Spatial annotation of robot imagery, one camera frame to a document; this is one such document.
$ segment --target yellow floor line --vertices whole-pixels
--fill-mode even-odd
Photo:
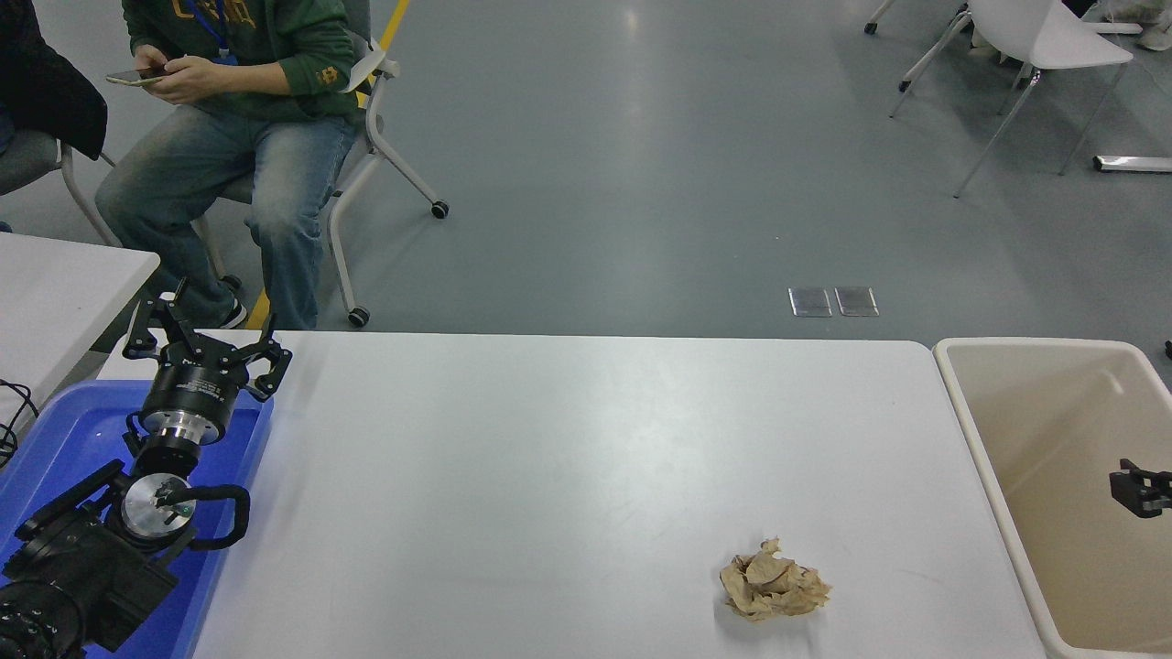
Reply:
[[[395,33],[398,32],[398,23],[403,20],[403,14],[407,13],[407,6],[410,4],[411,0],[398,0],[395,13],[390,15],[390,22],[387,23],[387,32],[383,32],[382,39],[379,40],[379,46],[382,46],[383,50],[390,48],[390,42],[395,39]]]
[[[257,298],[257,304],[252,305],[252,313],[248,314],[248,321],[244,324],[244,328],[260,330],[265,326],[266,318],[268,318],[268,293],[261,288],[260,297]]]
[[[407,6],[410,4],[411,0],[398,0],[398,5],[395,6],[395,12],[390,15],[390,22],[387,23],[387,30],[382,33],[382,39],[379,40],[379,46],[383,50],[390,48],[390,42],[395,40],[395,33],[398,32],[398,23],[402,22],[403,14],[407,13]],[[264,327],[265,318],[267,317],[268,294],[261,288],[260,297],[257,298],[257,304],[252,305],[252,313],[248,314],[248,321],[244,324],[244,328],[260,330]]]

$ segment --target chair leg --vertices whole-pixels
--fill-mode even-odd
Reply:
[[[894,118],[895,113],[899,111],[899,107],[904,104],[904,98],[907,98],[908,94],[912,91],[912,86],[915,84],[915,81],[924,74],[924,69],[928,68],[928,64],[932,63],[932,60],[935,59],[940,50],[948,46],[948,43],[955,39],[958,34],[960,34],[960,30],[965,29],[965,26],[970,22],[973,22],[973,15],[967,9],[953,16],[953,20],[948,23],[948,29],[945,30],[943,36],[941,36],[940,40],[936,41],[935,46],[920,57],[919,62],[915,62],[915,66],[913,66],[904,76],[904,81],[899,83],[899,90],[902,91],[902,95],[900,95],[895,107],[891,109],[891,114],[887,116]]]
[[[867,25],[863,27],[863,32],[874,34],[875,29],[879,27],[879,19],[887,13],[887,9],[891,8],[892,2],[894,1],[895,0],[884,0],[883,5],[879,5],[879,8],[875,9],[875,13],[871,14],[871,19],[867,20]]]
[[[382,136],[382,130],[380,127],[380,118],[377,109],[382,107],[382,97],[387,93],[387,86],[381,83],[375,83],[374,93],[370,95],[370,102],[367,103],[367,117],[366,117],[366,136],[370,141],[370,145],[374,150],[379,151],[384,158],[387,158],[390,164],[395,165],[395,169],[400,174],[407,177],[407,181],[415,186],[424,197],[431,202],[431,215],[437,218],[443,219],[448,215],[448,204],[435,193],[423,178],[415,170],[407,164],[407,161],[400,156],[395,149],[391,148],[387,138]]]
[[[1075,142],[1075,148],[1070,150],[1070,154],[1067,156],[1067,159],[1062,162],[1062,168],[1058,170],[1058,176],[1067,174],[1067,165],[1070,164],[1070,159],[1075,157],[1075,152],[1078,151],[1078,148],[1083,145],[1083,141],[1086,140],[1086,130],[1091,127],[1091,122],[1095,121],[1095,117],[1098,116],[1099,110],[1102,110],[1103,106],[1106,103],[1106,97],[1110,96],[1111,91],[1113,91],[1116,86],[1119,84],[1119,79],[1123,77],[1123,73],[1126,70],[1127,70],[1126,62],[1119,64],[1119,70],[1116,72],[1115,79],[1111,81],[1111,86],[1108,87],[1106,91],[1103,93],[1103,97],[1099,98],[1098,106],[1096,106],[1095,111],[1091,113],[1091,117],[1086,120],[1085,124],[1083,124],[1083,129],[1078,134],[1078,142]]]
[[[1017,76],[1014,77],[1014,83],[1009,86],[1009,94],[1006,94],[1006,100],[1001,102],[1001,107],[997,108],[997,116],[1006,114],[1006,106],[1009,104],[1009,100],[1014,97],[1014,93],[1017,91],[1017,86],[1021,81],[1029,80],[1034,70],[1034,64],[1029,62],[1023,62],[1022,68],[1017,72]]]
[[[326,233],[329,236],[329,251],[334,257],[334,264],[338,266],[338,285],[342,291],[342,304],[346,306],[347,313],[352,317],[360,306],[357,299],[354,297],[350,272],[346,266],[346,253],[342,251],[342,217],[346,215],[346,209],[350,205],[350,201],[356,196],[357,190],[370,178],[370,175],[374,174],[375,165],[377,164],[379,158],[374,155],[368,155],[363,158],[355,172],[340,188],[341,193],[338,197],[338,202],[329,210],[329,218],[326,220]]]
[[[1029,87],[1027,87],[1026,90],[1022,91],[1022,95],[1017,97],[1017,102],[1014,103],[1014,109],[1009,110],[1009,116],[1006,117],[1006,121],[1001,122],[1001,125],[997,127],[997,131],[993,134],[993,138],[989,140],[989,143],[984,145],[984,150],[981,151],[981,156],[976,158],[976,164],[973,165],[973,169],[969,170],[968,176],[966,176],[965,181],[961,182],[960,188],[958,188],[956,191],[953,193],[954,198],[956,199],[960,198],[960,193],[965,191],[965,186],[968,185],[968,182],[973,178],[973,175],[976,174],[976,170],[980,169],[981,163],[984,162],[984,156],[989,155],[989,149],[993,148],[993,143],[997,141],[997,137],[1001,137],[1001,133],[1006,129],[1007,125],[1009,125],[1009,122],[1014,121],[1014,117],[1017,116],[1017,110],[1022,109],[1022,104],[1026,102],[1026,98],[1029,97],[1030,91],[1034,90],[1034,87],[1037,86],[1037,81],[1040,80],[1042,80],[1042,72],[1035,70],[1034,75],[1031,75],[1029,79]]]
[[[86,215],[86,219],[89,220],[94,231],[97,231],[102,242],[111,247],[121,247],[122,243],[118,242],[118,238],[113,231],[110,231],[110,227],[105,224],[105,220],[102,219],[102,216],[97,213],[97,209],[89,203],[89,199],[87,199],[77,188],[77,181],[74,178],[73,174],[73,149],[64,142],[61,142],[61,176],[66,179],[66,188],[69,190],[69,196],[74,198],[77,208],[80,208],[81,212]]]

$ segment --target blue plastic bin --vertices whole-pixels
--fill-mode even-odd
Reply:
[[[20,450],[0,473],[0,561],[6,562],[21,542],[16,528],[39,508],[110,460],[129,469],[132,460],[122,441],[127,415],[142,408],[150,390],[146,381],[89,381],[69,387],[46,406]],[[268,437],[271,403],[258,403],[241,393],[226,436],[204,448],[193,485],[250,487]],[[232,509],[224,502],[200,502],[196,509],[197,537],[223,536],[232,528]],[[240,542],[248,542],[248,537]],[[226,551],[184,551],[169,566],[179,585],[117,653],[91,645],[87,657],[97,659],[189,659],[203,625],[207,604]],[[7,579],[0,577],[0,584]]]

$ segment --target beige plastic bin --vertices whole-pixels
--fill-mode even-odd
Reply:
[[[1134,346],[946,339],[933,349],[1047,652],[1172,659],[1172,510],[1111,498],[1172,471],[1172,395]]]

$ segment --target lanyard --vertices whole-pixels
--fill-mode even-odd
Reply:
[[[203,12],[200,12],[199,8],[196,7],[196,0],[188,0],[188,6],[191,7],[191,13],[195,14],[196,20],[199,21],[199,25],[204,26],[204,29],[207,30],[207,34],[211,34],[212,36],[216,38],[216,45],[219,46],[220,56],[217,57],[214,61],[220,64],[237,63],[236,56],[232,55],[232,53],[229,50],[227,47],[227,18],[225,18],[224,15],[224,0],[216,0],[216,14],[219,16],[220,32],[217,32],[216,28],[213,28],[211,23],[207,22],[207,19],[204,18]]]

